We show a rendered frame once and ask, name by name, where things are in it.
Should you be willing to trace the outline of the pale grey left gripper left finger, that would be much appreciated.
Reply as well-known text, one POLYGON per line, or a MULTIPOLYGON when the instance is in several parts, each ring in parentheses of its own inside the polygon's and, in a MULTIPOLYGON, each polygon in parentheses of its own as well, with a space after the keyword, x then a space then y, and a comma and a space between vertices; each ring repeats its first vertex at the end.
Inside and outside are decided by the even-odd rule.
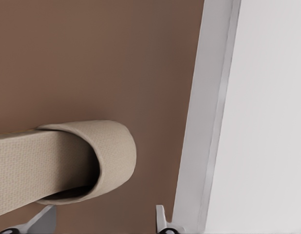
POLYGON ((8 227, 0 234, 53 234, 56 229, 56 206, 47 205, 27 223, 8 227))

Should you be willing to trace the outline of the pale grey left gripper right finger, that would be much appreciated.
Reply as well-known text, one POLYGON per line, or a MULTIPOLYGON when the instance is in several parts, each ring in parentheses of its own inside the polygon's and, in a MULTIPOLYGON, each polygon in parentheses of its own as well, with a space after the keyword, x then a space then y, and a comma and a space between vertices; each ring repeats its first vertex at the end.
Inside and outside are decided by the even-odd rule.
POLYGON ((157 234, 184 234, 184 228, 167 222, 163 205, 156 205, 156 233, 157 234))

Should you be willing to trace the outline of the beige fabric slipper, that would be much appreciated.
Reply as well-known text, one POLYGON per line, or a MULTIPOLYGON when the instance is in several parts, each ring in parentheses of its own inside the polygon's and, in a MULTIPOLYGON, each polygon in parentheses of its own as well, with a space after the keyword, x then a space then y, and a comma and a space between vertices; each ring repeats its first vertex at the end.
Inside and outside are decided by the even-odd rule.
POLYGON ((135 166, 133 137, 115 121, 0 134, 0 215, 33 202, 67 205, 106 194, 128 181, 135 166))

